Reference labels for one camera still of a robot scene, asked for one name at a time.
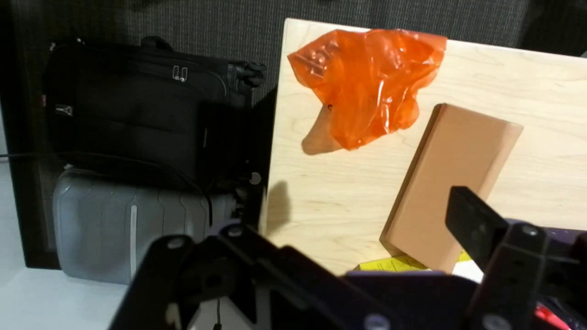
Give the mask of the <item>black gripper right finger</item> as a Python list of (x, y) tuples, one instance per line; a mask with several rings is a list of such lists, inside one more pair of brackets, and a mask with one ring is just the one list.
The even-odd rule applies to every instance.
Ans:
[(586, 330), (586, 230), (503, 217), (468, 186), (450, 190), (446, 226), (485, 272), (467, 330)]

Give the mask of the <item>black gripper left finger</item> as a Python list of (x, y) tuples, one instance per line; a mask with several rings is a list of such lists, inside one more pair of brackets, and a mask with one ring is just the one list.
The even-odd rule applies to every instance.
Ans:
[(204, 302), (223, 298), (256, 330), (393, 330), (384, 302), (245, 225), (155, 239), (109, 330), (190, 330)]

